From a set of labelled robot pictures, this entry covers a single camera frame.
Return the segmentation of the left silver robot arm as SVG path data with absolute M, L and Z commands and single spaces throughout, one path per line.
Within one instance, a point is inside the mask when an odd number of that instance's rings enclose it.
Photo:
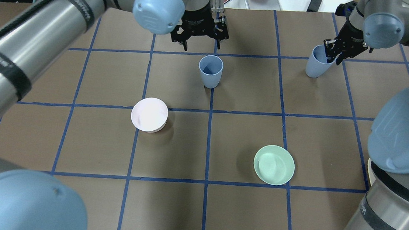
M 144 29 L 185 47 L 192 36 L 228 39 L 211 1 L 223 10 L 223 0 L 38 0 L 0 29 L 0 119 L 108 8 L 132 12 Z M 0 159 L 0 230 L 87 230 L 87 220 L 73 189 Z

